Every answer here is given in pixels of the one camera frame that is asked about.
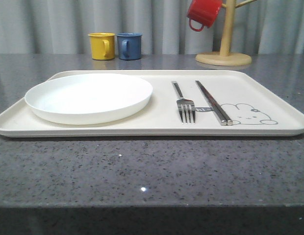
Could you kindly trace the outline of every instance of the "wooden base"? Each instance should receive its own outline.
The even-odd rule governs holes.
[[[230,53],[229,56],[220,56],[219,51],[204,52],[196,56],[196,61],[209,65],[240,66],[251,64],[250,56],[241,53]]]

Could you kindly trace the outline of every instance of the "white tray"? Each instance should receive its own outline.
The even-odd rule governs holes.
[[[304,132],[304,115],[244,73],[228,70],[78,70],[50,79],[85,73],[137,75],[153,85],[148,105],[140,112],[113,122],[65,125],[37,117],[19,100],[0,114],[0,135],[8,137],[65,136],[294,136]],[[177,112],[175,80],[186,98],[195,102],[196,124],[182,124]],[[209,90],[233,126],[221,126],[195,80]]]

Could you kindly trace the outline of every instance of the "gray granite countertop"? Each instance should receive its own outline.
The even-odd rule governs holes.
[[[0,113],[69,70],[206,70],[194,55],[94,61],[0,54]],[[304,55],[259,55],[244,68],[304,113]],[[304,205],[304,134],[294,137],[0,136],[0,208]]]

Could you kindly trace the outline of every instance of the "utensil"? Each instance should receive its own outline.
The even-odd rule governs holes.
[[[222,126],[232,126],[233,121],[227,115],[227,113],[222,109],[222,107],[218,104],[218,102],[213,98],[213,96],[209,93],[209,91],[202,85],[202,83],[196,80],[197,85],[199,86],[202,94],[206,98],[210,107],[214,110],[214,113],[217,116],[217,119],[220,121]]]
[[[177,92],[179,99],[176,101],[178,106],[178,112],[180,115],[181,122],[193,123],[196,122],[196,108],[195,103],[192,100],[185,99],[176,81],[172,81],[172,84]]]

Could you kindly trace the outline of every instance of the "white plate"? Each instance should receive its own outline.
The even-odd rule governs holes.
[[[25,102],[40,118],[85,125],[119,120],[143,109],[152,85],[137,76],[90,73],[41,83],[25,94]]]

